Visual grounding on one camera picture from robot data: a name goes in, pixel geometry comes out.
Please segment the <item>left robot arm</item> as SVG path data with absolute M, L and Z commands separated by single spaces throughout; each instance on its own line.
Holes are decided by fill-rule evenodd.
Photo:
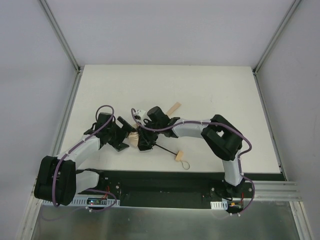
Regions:
M 76 194 L 96 187 L 99 182 L 99 174 L 92 170 L 77 173 L 79 166 L 104 145 L 110 145 L 118 152 L 128 148 L 124 140 L 135 131 L 121 116 L 115 118 L 111 113 L 99 113 L 75 146 L 41 160 L 34 196 L 50 201 L 54 206 L 69 205 Z

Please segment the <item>beige folding umbrella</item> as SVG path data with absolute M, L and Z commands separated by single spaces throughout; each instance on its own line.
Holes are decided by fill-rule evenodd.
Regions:
M 167 112 L 166 112 L 166 115 L 168 115 L 169 117 L 181 106 L 182 104 L 180 102 L 176 102 Z M 128 141 L 129 143 L 134 147 L 134 148 L 137 148 L 138 147 L 138 142 L 139 142 L 139 134 L 138 132 L 131 132 L 129 135 L 128 135 Z M 179 150 L 178 152 L 173 152 L 173 151 L 170 151 L 169 149 L 167 148 L 164 148 L 162 146 L 159 146 L 159 148 L 161 148 L 162 150 L 165 150 L 171 154 L 173 154 L 175 156 L 175 161 L 176 162 L 180 162 L 181 165 L 182 165 L 182 168 L 184 170 L 189 170 L 190 169 L 190 164 L 189 162 L 187 162 L 186 160 L 183 160 L 183 156 L 184 156 L 184 152 Z

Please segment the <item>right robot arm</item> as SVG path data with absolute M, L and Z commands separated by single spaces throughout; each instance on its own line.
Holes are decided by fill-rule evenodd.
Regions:
M 151 150 L 157 144 L 160 134 L 167 138 L 203 139 L 222 160 L 225 187 L 225 195 L 222 197 L 231 200 L 241 191 L 244 178 L 241 176 L 240 164 L 236 157 L 243 146 L 243 138 L 223 116 L 216 114 L 211 119 L 187 120 L 169 117 L 159 106 L 151 108 L 148 112 L 132 109 L 131 114 L 137 124 L 137 148 L 140 151 Z

